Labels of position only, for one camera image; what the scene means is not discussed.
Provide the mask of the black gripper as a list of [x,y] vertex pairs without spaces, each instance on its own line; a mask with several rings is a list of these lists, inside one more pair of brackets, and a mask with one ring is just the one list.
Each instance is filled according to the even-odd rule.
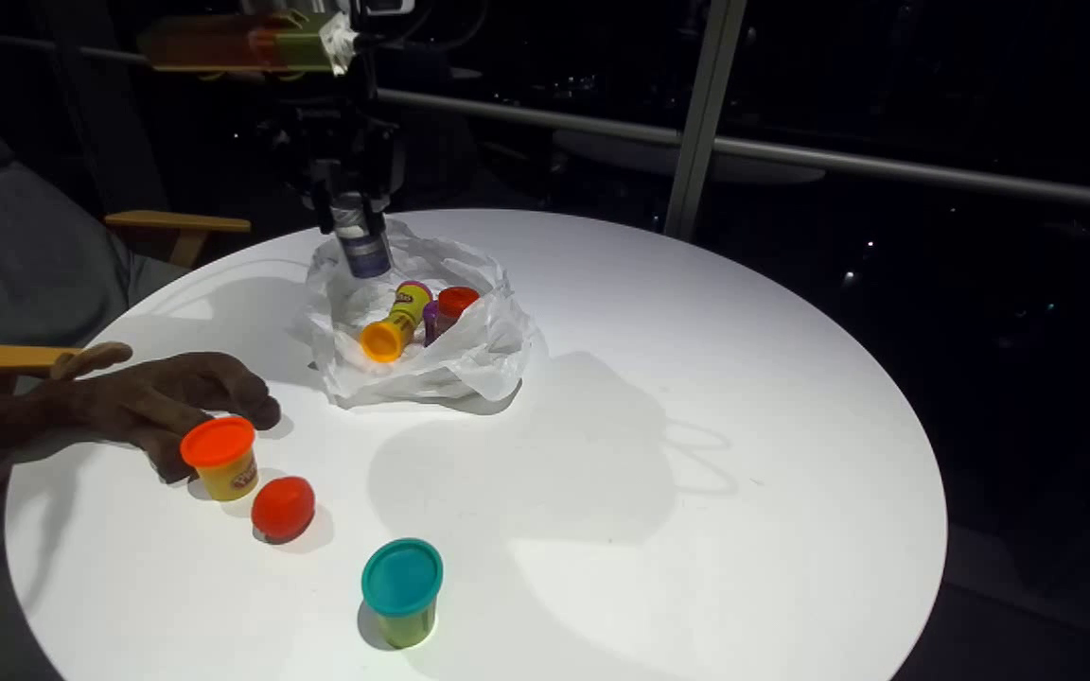
[[387,209],[396,188],[396,125],[378,117],[372,70],[353,68],[339,78],[331,131],[310,156],[308,181],[310,214],[320,234],[336,229],[332,188],[368,188],[368,227],[387,227]]

